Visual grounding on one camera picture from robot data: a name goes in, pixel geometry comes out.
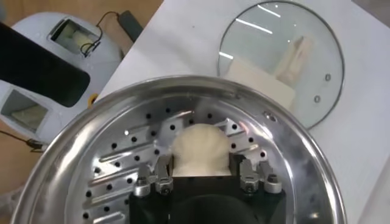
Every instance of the bolt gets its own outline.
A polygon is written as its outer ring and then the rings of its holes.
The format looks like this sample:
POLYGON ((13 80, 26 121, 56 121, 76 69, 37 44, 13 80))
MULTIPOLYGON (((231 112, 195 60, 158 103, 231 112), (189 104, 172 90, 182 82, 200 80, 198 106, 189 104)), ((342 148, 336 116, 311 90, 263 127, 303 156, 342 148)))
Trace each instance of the bolt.
POLYGON ((275 174, 268 175, 267 181, 270 183, 278 183, 278 176, 275 174))
POLYGON ((138 177, 136 183, 137 183, 137 185, 147 184, 147 179, 146 179, 146 177, 138 177))
POLYGON ((168 188, 164 188, 161 190, 162 195, 168 195, 169 193, 171 193, 171 191, 168 188))

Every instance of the metal clamp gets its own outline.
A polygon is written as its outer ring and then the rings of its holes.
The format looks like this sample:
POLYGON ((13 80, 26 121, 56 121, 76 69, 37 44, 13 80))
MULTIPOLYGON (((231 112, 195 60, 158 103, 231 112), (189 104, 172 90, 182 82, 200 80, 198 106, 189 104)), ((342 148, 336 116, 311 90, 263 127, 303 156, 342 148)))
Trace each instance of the metal clamp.
POLYGON ((133 194, 137 197, 145 197, 151 192, 151 183, 149 182, 150 170, 142 164, 138 169, 138 178, 134 185, 133 194))
POLYGON ((258 190, 258 175, 252 169, 249 159, 244 159, 239 164, 239 185, 244 192, 253 194, 258 190))
POLYGON ((157 176, 155 189, 162 195, 168 195, 173 190, 173 178, 168 175, 167 164, 161 158, 158 159, 155 174, 157 176))

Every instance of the glass pot lid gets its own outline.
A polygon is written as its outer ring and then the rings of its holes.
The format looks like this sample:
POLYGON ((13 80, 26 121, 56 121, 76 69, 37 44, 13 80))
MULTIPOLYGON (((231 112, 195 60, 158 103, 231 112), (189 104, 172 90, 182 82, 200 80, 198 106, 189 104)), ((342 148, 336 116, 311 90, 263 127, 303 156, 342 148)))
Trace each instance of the glass pot lid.
POLYGON ((287 109, 306 128, 331 112, 344 83, 344 58, 332 29, 295 2, 261 2, 239 14, 222 37, 218 75, 226 77, 234 60, 290 88, 287 109))

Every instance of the white machine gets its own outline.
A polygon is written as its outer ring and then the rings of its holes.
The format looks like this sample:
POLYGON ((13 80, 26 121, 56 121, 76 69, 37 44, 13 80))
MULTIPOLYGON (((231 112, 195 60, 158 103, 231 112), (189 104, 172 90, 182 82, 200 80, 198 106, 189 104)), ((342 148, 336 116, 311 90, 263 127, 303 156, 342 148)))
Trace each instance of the white machine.
MULTIPOLYGON (((12 28, 53 53, 55 59, 60 58, 66 61, 67 65, 70 64, 86 74, 85 80, 88 81, 89 76, 89 83, 80 89, 77 100, 71 105, 58 103, 36 91, 0 80, 0 119, 29 138, 50 143, 60 130, 81 111, 87 109, 91 100, 102 91, 121 62, 123 54, 119 46, 101 33, 98 27, 62 13, 37 13, 21 20, 12 28)), ((61 78, 67 80, 66 72, 63 74, 61 78)), ((56 77, 45 80, 49 80, 47 82, 50 85, 52 79, 56 80, 56 77)))

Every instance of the glass lid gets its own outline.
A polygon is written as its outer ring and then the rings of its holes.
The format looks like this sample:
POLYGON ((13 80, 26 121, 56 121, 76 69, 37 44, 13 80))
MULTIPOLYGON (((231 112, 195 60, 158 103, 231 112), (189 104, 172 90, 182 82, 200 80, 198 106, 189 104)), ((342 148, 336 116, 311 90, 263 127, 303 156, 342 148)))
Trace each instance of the glass lid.
POLYGON ((255 85, 311 128, 337 104, 344 59, 319 15, 295 2, 268 1, 243 11, 228 26, 218 75, 255 85))

